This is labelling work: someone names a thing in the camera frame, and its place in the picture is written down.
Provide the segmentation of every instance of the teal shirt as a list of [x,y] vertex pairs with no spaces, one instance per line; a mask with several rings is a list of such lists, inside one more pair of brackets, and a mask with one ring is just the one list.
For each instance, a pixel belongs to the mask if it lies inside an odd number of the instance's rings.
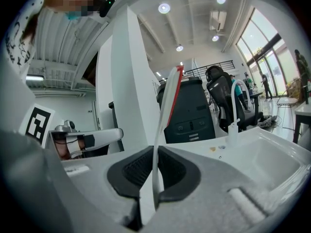
[[242,90],[241,90],[241,87],[240,87],[238,84],[235,86],[234,91],[235,91],[235,94],[236,94],[237,96],[243,94],[243,92],[242,92]]

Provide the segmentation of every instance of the black metal railing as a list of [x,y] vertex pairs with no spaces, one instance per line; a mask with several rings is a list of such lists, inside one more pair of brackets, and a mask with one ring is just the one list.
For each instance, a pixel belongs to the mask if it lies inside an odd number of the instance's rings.
[[192,77],[200,77],[200,79],[206,80],[206,77],[205,77],[206,70],[208,68],[210,68],[211,66],[219,66],[224,71],[235,69],[232,60],[224,61],[224,62],[215,63],[215,64],[211,64],[211,65],[204,66],[204,67],[199,67],[199,68],[196,68],[193,70],[185,71],[182,79],[188,79],[188,78],[192,78]]

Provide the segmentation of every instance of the faucet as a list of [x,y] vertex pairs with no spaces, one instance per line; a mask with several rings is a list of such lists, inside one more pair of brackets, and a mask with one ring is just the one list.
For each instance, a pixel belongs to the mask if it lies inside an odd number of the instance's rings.
[[232,100],[232,109],[233,109],[233,123],[228,127],[228,144],[231,147],[236,146],[236,143],[238,141],[238,133],[239,133],[239,127],[238,127],[238,122],[240,121],[239,118],[237,118],[237,108],[236,108],[236,104],[235,104],[235,98],[234,98],[234,93],[235,93],[235,86],[237,85],[237,83],[241,83],[245,90],[247,91],[247,106],[248,108],[250,108],[250,104],[251,104],[251,99],[249,97],[249,93],[248,93],[248,89],[246,84],[241,81],[241,80],[236,80],[233,84],[232,84],[232,88],[231,88],[231,100]]

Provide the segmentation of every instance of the ceiling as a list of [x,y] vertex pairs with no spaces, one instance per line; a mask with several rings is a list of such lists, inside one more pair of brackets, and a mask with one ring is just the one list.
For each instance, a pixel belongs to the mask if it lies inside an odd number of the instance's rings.
[[[160,14],[158,6],[166,2],[171,11]],[[227,0],[223,5],[216,0],[117,0],[106,18],[82,17],[69,21],[63,13],[44,9],[39,17],[35,36],[36,54],[29,74],[44,75],[43,82],[27,82],[30,88],[60,88],[66,90],[95,91],[83,79],[92,58],[112,34],[116,11],[128,3],[138,14],[141,34],[150,68],[171,68],[194,57],[201,46],[217,46],[226,42],[236,19],[241,0]],[[209,13],[227,11],[221,39],[213,44],[216,32],[209,30]],[[185,48],[176,55],[176,47]]]

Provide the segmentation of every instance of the person in teal shirt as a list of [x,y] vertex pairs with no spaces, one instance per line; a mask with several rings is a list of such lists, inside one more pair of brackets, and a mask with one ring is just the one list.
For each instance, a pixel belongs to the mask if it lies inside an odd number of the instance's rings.
[[[233,75],[230,75],[230,78],[232,80],[232,83],[235,82],[235,79],[233,77]],[[247,105],[245,103],[245,99],[244,99],[244,95],[243,95],[243,92],[242,92],[242,89],[240,87],[240,83],[237,83],[237,85],[235,86],[235,89],[234,89],[234,92],[235,92],[235,95],[237,95],[237,97],[239,98],[239,100],[241,101],[244,109],[245,109],[245,112],[251,112],[248,108],[247,108]]]

